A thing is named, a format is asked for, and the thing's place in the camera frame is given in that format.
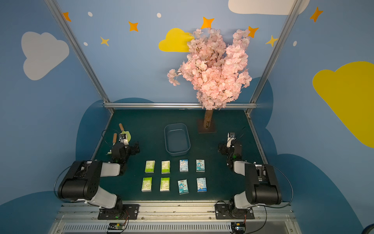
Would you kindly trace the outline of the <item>green tissue pack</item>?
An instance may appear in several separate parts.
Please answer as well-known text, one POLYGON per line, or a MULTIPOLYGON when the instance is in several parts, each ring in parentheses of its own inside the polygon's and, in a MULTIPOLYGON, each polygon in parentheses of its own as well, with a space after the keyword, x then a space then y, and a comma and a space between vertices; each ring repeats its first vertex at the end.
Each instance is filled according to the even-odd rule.
POLYGON ((145 165, 145 173, 146 174, 153 174, 155 168, 155 161, 154 160, 148 160, 146 161, 145 165))
POLYGON ((162 161, 161 162, 161 174, 169 174, 170 173, 170 161, 162 161))
POLYGON ((144 177, 142 180, 141 192, 151 192, 152 191, 152 177, 144 177))
POLYGON ((169 192, 170 190, 170 178, 162 177, 160 180, 160 192, 169 192))

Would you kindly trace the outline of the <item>blue monster tissue pack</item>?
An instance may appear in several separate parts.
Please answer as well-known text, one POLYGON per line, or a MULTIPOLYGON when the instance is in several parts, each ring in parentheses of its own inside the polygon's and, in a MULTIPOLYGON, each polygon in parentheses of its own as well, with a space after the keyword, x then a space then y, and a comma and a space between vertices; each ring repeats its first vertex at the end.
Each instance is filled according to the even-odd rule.
POLYGON ((205 172, 205 160, 196 160, 196 171, 197 172, 205 172))

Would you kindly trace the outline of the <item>white blue dog tissue pack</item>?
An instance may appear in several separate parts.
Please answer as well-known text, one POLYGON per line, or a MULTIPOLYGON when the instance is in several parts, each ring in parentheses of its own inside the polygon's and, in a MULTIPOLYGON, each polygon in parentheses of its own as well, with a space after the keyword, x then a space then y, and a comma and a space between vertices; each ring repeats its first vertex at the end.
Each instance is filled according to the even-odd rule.
POLYGON ((207 186, 206 186, 206 178, 201 177, 197 178, 197 192, 206 192, 207 191, 207 186))

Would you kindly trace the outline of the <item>white blue elephant tissue pack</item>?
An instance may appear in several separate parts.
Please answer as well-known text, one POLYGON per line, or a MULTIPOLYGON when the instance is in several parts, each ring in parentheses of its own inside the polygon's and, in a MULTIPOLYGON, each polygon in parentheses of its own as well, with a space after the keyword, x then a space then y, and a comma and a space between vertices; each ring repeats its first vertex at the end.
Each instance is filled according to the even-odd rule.
POLYGON ((179 160, 179 171, 188 172, 189 171, 189 161, 188 160, 179 160))

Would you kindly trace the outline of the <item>teal tissue pack bottom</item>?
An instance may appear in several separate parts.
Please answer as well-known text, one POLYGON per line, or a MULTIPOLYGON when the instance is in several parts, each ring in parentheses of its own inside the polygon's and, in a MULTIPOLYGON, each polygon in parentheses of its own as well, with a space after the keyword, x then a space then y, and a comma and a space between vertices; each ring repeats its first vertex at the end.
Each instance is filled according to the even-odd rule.
POLYGON ((178 183, 178 191, 180 195, 188 194, 189 188, 188 188, 188 182, 186 179, 177 181, 178 183))

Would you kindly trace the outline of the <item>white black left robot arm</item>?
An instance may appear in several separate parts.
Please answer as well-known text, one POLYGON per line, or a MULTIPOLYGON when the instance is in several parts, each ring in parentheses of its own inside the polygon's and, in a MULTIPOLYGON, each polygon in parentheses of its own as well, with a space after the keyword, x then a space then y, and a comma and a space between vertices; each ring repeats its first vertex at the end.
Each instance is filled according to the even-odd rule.
POLYGON ((103 177, 115 177, 124 174, 130 156, 140 153, 139 143, 125 145, 117 142, 112 147, 111 161, 74 161, 64 169, 66 174, 57 186, 54 183, 55 196, 64 202, 84 202, 99 208, 99 220, 136 220, 140 205, 124 204, 119 195, 100 187, 103 177))

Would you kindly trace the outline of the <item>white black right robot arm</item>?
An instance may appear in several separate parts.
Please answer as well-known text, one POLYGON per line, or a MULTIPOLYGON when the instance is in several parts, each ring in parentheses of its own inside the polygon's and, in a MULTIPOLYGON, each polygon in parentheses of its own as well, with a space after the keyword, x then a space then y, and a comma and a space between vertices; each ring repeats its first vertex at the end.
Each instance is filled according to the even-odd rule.
POLYGON ((215 204, 217 219, 254 218, 253 207, 257 205, 280 205, 281 190, 274 167, 269 164, 256 164, 242 159, 242 144, 230 140, 220 143, 218 152, 227 156, 228 168, 245 178, 244 191, 236 194, 228 203, 218 201, 215 204))

